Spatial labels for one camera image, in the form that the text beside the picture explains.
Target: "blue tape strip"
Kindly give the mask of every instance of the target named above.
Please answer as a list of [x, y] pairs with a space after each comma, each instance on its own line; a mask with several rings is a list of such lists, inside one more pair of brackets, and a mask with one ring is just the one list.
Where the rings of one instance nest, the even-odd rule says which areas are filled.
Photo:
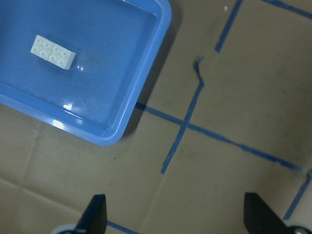
[[301, 168], [300, 166], [297, 166], [297, 165], [292, 164], [292, 163], [290, 163], [290, 162], [284, 161], [284, 160], [282, 160], [282, 159], [280, 159], [280, 158], [274, 157], [274, 156], [272, 156], [272, 155], [270, 155], [270, 154], [267, 154], [267, 153], [264, 153], [264, 152], [262, 152], [262, 151], [253, 149], [253, 148], [248, 147], [248, 146], [246, 146], [246, 145], [244, 145], [244, 144], [236, 143], [236, 142], [234, 142], [234, 141], [232, 141], [232, 140], [227, 139], [226, 137], [224, 137], [224, 136], [222, 136], [222, 135], [219, 135], [219, 134], [217, 134], [217, 133], [211, 132], [211, 131], [209, 131], [209, 130], [207, 130], [207, 129], [204, 129], [204, 128], [195, 126], [195, 125], [193, 125], [193, 124], [189, 124], [188, 127], [189, 127], [190, 129], [192, 129], [192, 130], [195, 130], [195, 131], [198, 131], [198, 132], [200, 132], [200, 133], [203, 133], [203, 134], [205, 134], [205, 135], [208, 136], [208, 137], [212, 137], [212, 138], [214, 138], [214, 139], [217, 139], [217, 140], [220, 140], [220, 141], [224, 141], [224, 142], [226, 142], [226, 143], [230, 143], [230, 144], [233, 144], [233, 145], [235, 145], [235, 146], [238, 146], [238, 147], [241, 148], [242, 150], [244, 150], [244, 151], [246, 151], [246, 152], [248, 152], [248, 153], [251, 153], [251, 154], [253, 154], [253, 155], [255, 155], [255, 156], [264, 158], [264, 159], [269, 160], [269, 161], [272, 161], [272, 162], [274, 162], [274, 163], [279, 163], [281, 166], [286, 167], [286, 168], [288, 168], [288, 169], [291, 169], [291, 170], [293, 170], [293, 171], [299, 171], [299, 172], [302, 171], [302, 168]]
[[225, 39], [226, 39], [226, 37], [227, 37], [227, 35], [228, 35], [228, 33], [229, 33], [233, 23], [234, 23], [235, 17], [237, 15], [238, 11], [239, 11], [239, 8], [240, 8], [242, 2], [243, 2], [243, 0], [237, 0], [236, 1], [235, 6], [234, 6], [234, 8], [233, 8], [233, 10], [232, 10], [232, 12], [230, 14], [230, 17], [229, 17], [228, 21], [226, 22], [226, 25], [225, 25], [222, 33], [221, 33], [219, 42], [218, 42], [218, 44], [214, 48], [214, 50], [216, 50], [218, 53], [220, 53], [220, 51], [221, 51], [223, 43], [224, 43], [224, 41], [225, 41]]
[[124, 233], [127, 233], [127, 234], [139, 234], [137, 232], [134, 232], [134, 231], [132, 231], [130, 229], [124, 228], [124, 227], [122, 227], [122, 226], [120, 226], [118, 224], [115, 224], [113, 222], [110, 222], [110, 221], [107, 221], [107, 225], [112, 227], [112, 228], [115, 228], [115, 229], [117, 229], [119, 231], [122, 231]]
[[287, 220], [287, 219], [290, 219], [290, 217], [292, 216], [294, 210], [296, 209], [299, 201], [301, 200], [302, 198], [302, 195], [304, 194], [304, 192], [306, 191], [309, 183], [311, 182], [312, 180], [312, 170], [307, 174], [307, 179], [304, 181], [304, 183], [302, 184], [301, 188], [299, 189], [296, 197], [294, 198], [294, 200], [292, 201], [290, 207], [288, 208], [285, 216], [284, 216], [284, 219]]
[[309, 12], [306, 12], [306, 11], [303, 11], [303, 10], [300, 10], [294, 6], [291, 6], [291, 5], [288, 5], [284, 2], [281, 2], [280, 0], [262, 0], [264, 2], [267, 2], [271, 5], [274, 5], [274, 6], [278, 6], [278, 7], [281, 7], [281, 8], [284, 8], [286, 10], [289, 10], [289, 11], [292, 11], [294, 13], [297, 13], [299, 15], [302, 15], [302, 16], [305, 16], [305, 17], [308, 17], [310, 19], [312, 19], [312, 14], [309, 13]]
[[176, 123], [178, 125], [182, 125], [182, 123], [183, 123], [182, 120], [180, 120], [180, 119], [178, 119], [176, 117], [173, 117], [171, 115], [168, 115], [166, 113], [158, 111], [158, 110], [156, 110], [154, 108], [148, 107], [148, 106], [146, 106], [144, 104], [141, 104], [139, 102], [136, 103], [136, 108], [140, 109], [140, 110], [143, 110], [143, 111], [147, 111], [148, 113], [151, 113], [151, 114], [153, 114], [155, 116], [158, 116], [158, 117], [161, 117], [163, 119], [166, 119], [166, 120], [168, 120], [170, 122]]
[[184, 121], [183, 121], [183, 123], [182, 123], [182, 125], [181, 125], [181, 127], [180, 127], [180, 130], [179, 130], [179, 132], [178, 132], [178, 134], [177, 134], [177, 136], [176, 136], [176, 138], [175, 138], [175, 141], [174, 141], [174, 143], [172, 144], [172, 147], [171, 147], [171, 149], [170, 149], [170, 151], [169, 151], [169, 153], [168, 153], [168, 155], [167, 155], [167, 157], [166, 157], [164, 163], [162, 164], [162, 169], [161, 169], [161, 173], [162, 173], [162, 174], [164, 174], [164, 173], [166, 172], [166, 170], [167, 170], [167, 168], [168, 168], [168, 166], [169, 166], [169, 163], [171, 162], [173, 156], [174, 156], [175, 153], [176, 153], [176, 150], [177, 150], [177, 148], [178, 148], [178, 146], [179, 146], [179, 144], [180, 144], [180, 142], [181, 142], [181, 140], [182, 140], [182, 138], [183, 138], [183, 135], [184, 135], [184, 133], [185, 133], [185, 130], [186, 130], [186, 128], [188, 127], [189, 122], [190, 122], [190, 120], [191, 120], [192, 114], [193, 114], [194, 109], [195, 109], [195, 107], [196, 107], [196, 103], [197, 103], [197, 99], [198, 99], [198, 97], [199, 97], [199, 94], [200, 94], [202, 88], [203, 88], [204, 85], [205, 85], [205, 84], [204, 84], [204, 81], [203, 81], [203, 79], [202, 79], [202, 77], [201, 77], [201, 75], [200, 75], [200, 73], [199, 73], [199, 63], [200, 63], [202, 60], [203, 60], [203, 57], [198, 58], [198, 59], [196, 60], [196, 62], [194, 63], [194, 69], [195, 69], [195, 72], [196, 72], [196, 74], [197, 74], [197, 77], [198, 77], [198, 80], [199, 80], [199, 84], [198, 84], [197, 89], [196, 89], [196, 92], [195, 92], [195, 94], [194, 94], [194, 96], [193, 96], [193, 98], [192, 98], [191, 104], [190, 104], [190, 106], [189, 106], [189, 108], [188, 108], [188, 110], [187, 110], [187, 113], [186, 113], [185, 118], [184, 118]]

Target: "blue plastic bin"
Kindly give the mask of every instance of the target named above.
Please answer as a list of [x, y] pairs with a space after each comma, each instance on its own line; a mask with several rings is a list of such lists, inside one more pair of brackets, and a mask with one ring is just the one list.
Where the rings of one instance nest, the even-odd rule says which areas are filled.
[[[99, 145], [117, 142], [171, 21], [167, 0], [1, 0], [0, 102]], [[41, 35], [77, 55], [33, 54]]]

